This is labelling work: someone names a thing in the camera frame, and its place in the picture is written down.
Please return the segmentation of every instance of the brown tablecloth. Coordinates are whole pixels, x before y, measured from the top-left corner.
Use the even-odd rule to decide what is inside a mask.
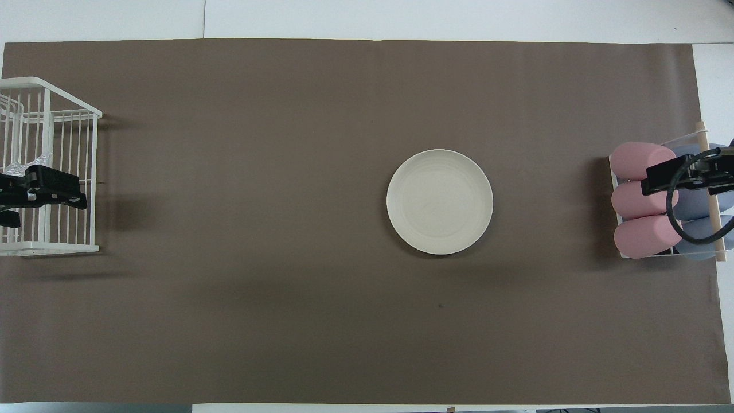
[[[619,258],[606,156],[699,120],[689,45],[8,44],[101,108],[100,254],[0,258],[0,401],[728,403],[713,260]],[[406,158],[495,211],[437,258]]]

